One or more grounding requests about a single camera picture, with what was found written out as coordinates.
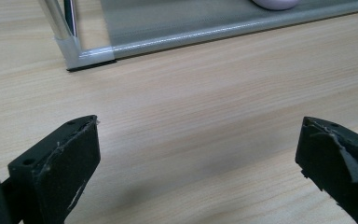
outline metal leg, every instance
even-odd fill
[[[71,23],[68,25],[58,0],[39,0],[45,15],[50,23],[51,29],[63,57],[66,61],[68,71],[75,71],[82,68],[89,68],[100,63],[112,62],[115,59],[114,49],[112,46],[106,46],[96,49],[82,49],[76,31],[76,11],[74,0],[68,0],[67,15]]]

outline gray shelf surface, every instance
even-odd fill
[[[358,12],[358,0],[301,0],[272,11],[251,0],[101,0],[116,58]]]

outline wooden table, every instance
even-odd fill
[[[79,8],[84,46],[108,43]],[[295,153],[304,116],[358,132],[358,14],[68,73],[37,1],[0,2],[1,181],[89,114],[102,161],[66,223],[352,223]]]

